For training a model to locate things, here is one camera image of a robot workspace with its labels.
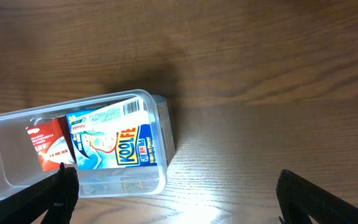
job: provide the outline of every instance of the transparent container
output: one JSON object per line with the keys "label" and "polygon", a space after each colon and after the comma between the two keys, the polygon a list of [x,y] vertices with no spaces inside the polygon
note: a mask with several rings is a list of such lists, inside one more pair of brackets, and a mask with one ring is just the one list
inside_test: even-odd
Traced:
{"label": "transparent container", "polygon": [[83,98],[0,114],[0,200],[54,174],[43,172],[25,128],[93,105],[139,96],[149,112],[157,166],[79,170],[80,198],[157,194],[167,181],[167,159],[154,97],[144,90]]}

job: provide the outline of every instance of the barcode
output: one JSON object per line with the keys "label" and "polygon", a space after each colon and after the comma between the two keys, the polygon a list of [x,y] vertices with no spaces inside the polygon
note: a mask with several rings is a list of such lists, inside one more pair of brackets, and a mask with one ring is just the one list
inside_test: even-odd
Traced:
{"label": "barcode", "polygon": [[122,109],[124,110],[124,115],[139,111],[140,110],[139,100],[135,100],[130,103],[124,104]]}

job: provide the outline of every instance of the brown wood grain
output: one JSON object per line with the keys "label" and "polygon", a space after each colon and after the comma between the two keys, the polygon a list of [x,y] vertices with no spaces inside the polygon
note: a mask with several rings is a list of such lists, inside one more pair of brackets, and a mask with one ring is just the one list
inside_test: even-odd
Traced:
{"label": "brown wood grain", "polygon": [[72,223],[277,223],[281,169],[358,206],[358,1],[0,0],[0,113],[134,88],[170,102],[168,185]]}

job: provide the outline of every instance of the red and white packet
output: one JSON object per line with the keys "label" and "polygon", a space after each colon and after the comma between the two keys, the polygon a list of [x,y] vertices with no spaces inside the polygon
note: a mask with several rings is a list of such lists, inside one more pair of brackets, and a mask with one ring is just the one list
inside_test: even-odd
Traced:
{"label": "red and white packet", "polygon": [[74,164],[58,119],[26,128],[44,172]]}

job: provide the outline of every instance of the plastic container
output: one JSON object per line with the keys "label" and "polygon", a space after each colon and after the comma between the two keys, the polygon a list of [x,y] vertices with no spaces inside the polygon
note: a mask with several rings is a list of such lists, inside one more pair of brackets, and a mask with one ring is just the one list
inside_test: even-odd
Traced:
{"label": "plastic container", "polygon": [[156,101],[161,96],[151,96],[144,90],[67,101],[27,110],[0,114],[0,200],[56,173],[42,172],[25,128],[52,118],[93,105],[120,101],[135,96],[144,100],[149,112],[157,166],[120,169],[78,170],[80,198],[117,197],[157,194],[167,181],[167,158]]}

